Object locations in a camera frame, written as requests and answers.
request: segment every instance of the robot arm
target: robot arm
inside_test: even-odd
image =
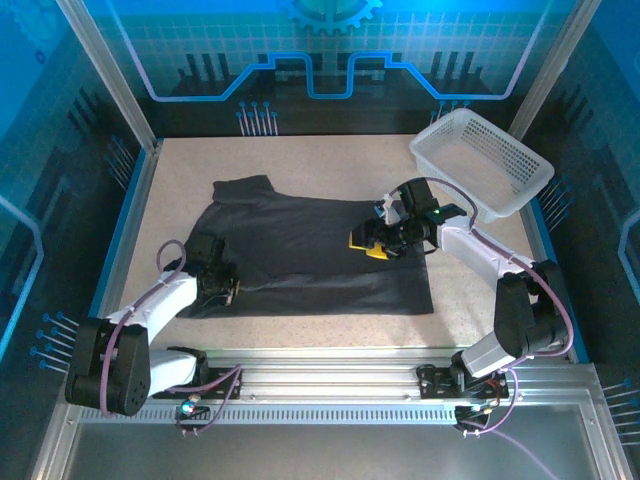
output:
[[[153,351],[149,345],[178,312],[194,302],[231,304],[238,279],[235,266],[222,260],[224,247],[224,240],[215,236],[192,236],[185,245],[187,259],[181,272],[174,274],[177,262],[172,262],[137,302],[106,319],[88,318],[81,322],[65,385],[67,401],[100,407],[107,342],[127,314],[130,316],[117,339],[109,367],[109,411],[135,415],[151,395],[177,385],[206,383],[208,364],[203,352],[185,348]],[[140,300],[142,303],[134,309]]]
[[[400,199],[393,202],[395,193]],[[550,346],[567,334],[560,313],[524,269],[512,257],[540,274],[567,304],[562,274],[557,265],[533,260],[511,251],[474,227],[488,242],[481,242],[470,227],[470,219],[456,205],[441,207],[426,179],[406,182],[385,195],[376,205],[378,218],[356,227],[350,247],[365,250],[380,259],[401,258],[416,244],[428,242],[460,259],[496,292],[494,331],[452,359],[451,367],[461,391],[473,379],[483,378],[517,358]],[[505,258],[487,243],[511,255]]]

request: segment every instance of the purple cable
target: purple cable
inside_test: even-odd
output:
[[[484,425],[481,425],[477,422],[473,422],[471,420],[463,420],[463,423],[466,423],[467,425],[471,425],[473,427],[477,427],[477,428],[484,428]],[[519,448],[527,457],[529,457],[531,460],[533,460],[533,462],[540,467],[540,469],[546,473],[549,478],[553,479],[553,480],[560,480],[558,478],[558,476],[553,473],[544,463],[542,463],[542,460],[540,460],[536,454],[534,454],[531,450],[529,450],[527,447],[525,447],[524,445],[522,445],[519,441],[517,441],[515,438],[507,435],[506,433],[503,432],[499,432],[497,430],[491,432],[494,433],[496,435],[498,435],[500,438],[503,438],[504,440],[506,440],[507,442],[511,443],[512,445],[516,446],[517,448]]]
[[[518,376],[516,375],[516,372],[514,370],[509,370],[509,373],[511,373],[511,375],[513,376],[513,397],[511,398],[511,403],[509,404],[509,408],[507,408],[507,411],[502,416],[502,418],[498,420],[494,425],[490,427],[482,427],[483,430],[480,430],[478,432],[478,435],[484,435],[485,433],[490,433],[495,431],[495,429],[498,428],[500,425],[502,425],[505,422],[505,420],[509,417],[509,415],[511,415],[511,412],[516,406],[516,400],[518,398]]]
[[[161,265],[161,255],[164,252],[164,249],[169,245],[177,245],[180,247],[181,258],[180,265],[171,272],[171,274],[164,280],[162,283],[158,283],[154,285],[151,289],[149,289],[144,295],[142,295],[138,300],[136,300],[133,305],[129,308],[127,313],[122,316],[122,319],[116,325],[116,328],[113,330],[113,333],[109,337],[109,342],[107,343],[107,349],[104,352],[104,360],[102,362],[102,374],[100,376],[100,411],[102,415],[105,417],[111,417],[113,414],[109,412],[107,409],[107,384],[109,382],[109,366],[111,365],[111,357],[113,356],[113,350],[116,346],[116,341],[120,336],[120,332],[124,328],[124,324],[127,323],[127,320],[131,318],[131,316],[158,290],[164,288],[168,283],[170,283],[176,276],[180,273],[184,264],[187,261],[187,252],[184,248],[182,242],[178,240],[169,240],[165,242],[160,249],[158,250],[158,254],[156,255],[156,266],[158,267],[158,271],[162,273],[162,265]]]
[[[230,370],[229,372],[225,373],[222,377],[218,378],[217,380],[214,380],[211,383],[208,383],[206,385],[202,385],[200,387],[177,387],[177,388],[172,388],[170,389],[171,392],[194,392],[197,391],[198,393],[204,393],[207,390],[211,390],[212,388],[217,387],[218,385],[220,385],[222,382],[224,382],[227,378],[229,378],[231,375],[233,376],[233,382],[231,382],[231,386],[229,387],[229,390],[227,391],[227,394],[224,397],[224,400],[222,401],[222,403],[220,404],[220,408],[218,408],[218,411],[216,412],[216,414],[213,416],[213,418],[211,420],[209,420],[209,422],[204,425],[202,428],[196,428],[193,427],[192,429],[186,429],[183,428],[182,422],[180,422],[180,419],[177,420],[176,422],[176,426],[182,430],[182,434],[186,435],[187,433],[192,433],[193,435],[198,435],[199,433],[205,432],[207,430],[209,430],[220,418],[220,415],[222,415],[222,411],[224,410],[224,407],[226,406],[227,402],[229,401],[229,399],[231,398],[231,394],[233,393],[233,388],[236,386],[236,383],[238,383],[238,378],[240,377],[240,373],[242,372],[242,368],[240,367],[240,365],[236,365],[233,370]]]
[[[233,367],[231,370],[229,370],[224,375],[221,375],[220,377],[216,378],[214,381],[209,382],[209,383],[207,383],[205,385],[200,385],[199,387],[171,387],[171,388],[167,389],[167,392],[169,392],[169,393],[204,393],[204,392],[208,392],[212,388],[215,388],[218,385],[220,385],[222,382],[224,382],[231,375],[236,373],[236,370],[238,370],[238,369],[241,369],[240,365],[236,365],[235,367]]]
[[[434,178],[434,177],[424,177],[424,178],[427,181],[441,183],[442,185],[452,188],[453,190],[458,192],[460,195],[462,195],[462,197],[471,205],[471,208],[473,209],[473,215],[469,220],[469,230],[471,231],[471,235],[477,238],[483,245],[489,247],[491,250],[498,253],[500,256],[506,258],[509,262],[513,262],[518,267],[522,268],[525,272],[527,272],[531,276],[531,278],[533,278],[535,282],[538,285],[540,285],[540,287],[542,287],[545,293],[549,295],[549,298],[551,298],[551,301],[553,302],[555,307],[558,309],[558,312],[560,312],[560,316],[562,317],[562,320],[564,321],[567,327],[567,343],[565,344],[565,346],[553,352],[532,353],[530,355],[536,355],[538,357],[557,357],[560,355],[564,355],[569,350],[571,350],[571,347],[573,346],[574,335],[575,335],[573,331],[573,323],[571,322],[571,317],[569,316],[569,312],[567,312],[567,309],[562,304],[562,301],[560,300],[558,295],[553,291],[553,289],[549,286],[549,284],[540,275],[538,275],[538,273],[536,273],[535,270],[533,270],[530,266],[528,266],[522,260],[516,258],[509,252],[505,251],[504,249],[500,248],[498,245],[494,244],[491,240],[483,237],[482,235],[480,235],[480,233],[478,233],[478,231],[474,228],[476,218],[478,217],[478,207],[476,206],[475,202],[471,199],[471,197],[469,197],[469,195],[463,192],[462,189],[455,186],[451,182],[447,182],[446,180],[441,180],[439,178]],[[527,359],[526,356],[522,358],[518,358],[514,360],[512,363],[510,363],[509,365],[506,365],[505,367],[503,367],[502,369],[506,370],[508,368],[519,365],[520,363],[524,362],[526,359]]]

